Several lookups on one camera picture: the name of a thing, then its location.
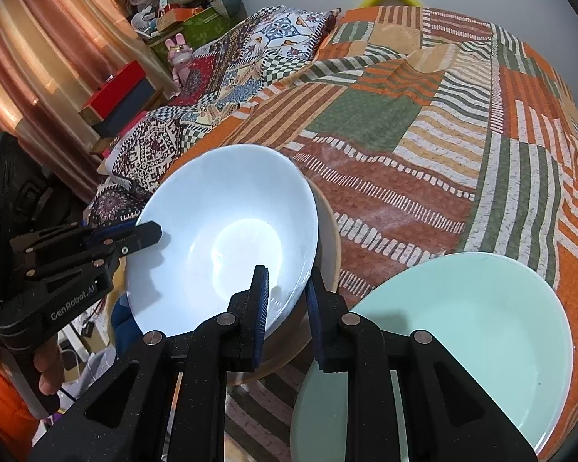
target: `blue fabric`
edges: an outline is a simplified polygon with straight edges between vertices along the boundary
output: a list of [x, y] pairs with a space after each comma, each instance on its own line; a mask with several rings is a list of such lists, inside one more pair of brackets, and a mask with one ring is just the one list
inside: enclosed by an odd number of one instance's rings
[[118, 358], [122, 357], [137, 339], [143, 337], [143, 333], [139, 330], [133, 318], [126, 294], [118, 299], [113, 311], [111, 311], [111, 326], [116, 335], [116, 354]]

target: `light blue bowl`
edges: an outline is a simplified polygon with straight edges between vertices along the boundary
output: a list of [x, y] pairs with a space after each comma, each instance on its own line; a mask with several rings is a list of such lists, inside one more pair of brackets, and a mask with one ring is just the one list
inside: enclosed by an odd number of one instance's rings
[[[544, 446], [570, 388], [573, 345], [563, 307], [534, 271], [494, 254], [439, 257], [386, 281], [353, 311], [390, 332], [429, 330], [535, 451]], [[311, 365], [293, 412], [293, 462], [344, 462], [347, 382]], [[406, 461], [404, 425], [399, 431]]]

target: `pink bunny figurine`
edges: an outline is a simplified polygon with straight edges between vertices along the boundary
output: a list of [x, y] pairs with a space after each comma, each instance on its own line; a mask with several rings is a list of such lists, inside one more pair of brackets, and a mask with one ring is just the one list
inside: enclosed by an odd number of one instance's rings
[[176, 43], [171, 38], [165, 40], [169, 53], [167, 58], [173, 66], [173, 79], [178, 87], [186, 85], [186, 79], [190, 74], [190, 63], [193, 61], [193, 49], [190, 48], [184, 36], [176, 35]]

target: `finger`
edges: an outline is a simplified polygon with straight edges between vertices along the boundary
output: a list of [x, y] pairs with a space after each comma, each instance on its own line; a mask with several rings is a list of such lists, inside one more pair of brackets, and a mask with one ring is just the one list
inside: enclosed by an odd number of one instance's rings
[[34, 367], [41, 373], [61, 358], [57, 338], [49, 339], [34, 353]]
[[49, 396], [56, 394], [64, 384], [64, 367], [62, 359], [55, 361], [48, 369], [43, 372], [39, 380], [39, 390], [41, 393]]

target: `curtain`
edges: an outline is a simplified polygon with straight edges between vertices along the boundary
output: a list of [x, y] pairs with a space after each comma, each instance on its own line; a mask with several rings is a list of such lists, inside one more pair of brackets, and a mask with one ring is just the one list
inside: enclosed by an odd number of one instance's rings
[[90, 200], [100, 160], [89, 150], [99, 136], [78, 111], [133, 60], [156, 88], [174, 91], [114, 0], [1, 0], [0, 131]]

